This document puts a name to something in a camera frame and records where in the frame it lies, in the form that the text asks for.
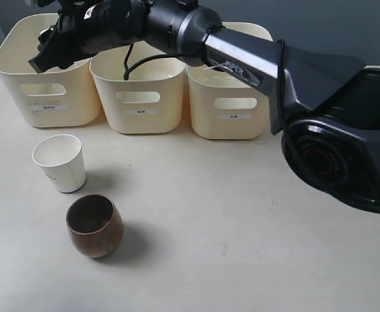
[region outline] cream plastic bin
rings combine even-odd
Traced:
[[[0,76],[25,120],[34,127],[85,125],[100,111],[89,60],[67,70],[37,74],[28,60],[37,53],[38,35],[54,25],[57,14],[39,14],[19,21],[0,47]]]
[[[176,59],[152,60],[123,80],[124,59],[129,47],[95,56],[90,70],[98,88],[109,125],[124,134],[166,133],[182,117],[185,64]],[[134,45],[129,66],[162,54],[145,42]]]
[[[251,23],[223,23],[252,36],[272,40],[269,32]],[[251,139],[269,123],[268,98],[227,73],[189,68],[191,123],[208,139]]]

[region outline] paper cup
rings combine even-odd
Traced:
[[[62,193],[73,193],[86,183],[82,143],[76,136],[45,139],[35,147],[33,160]]]

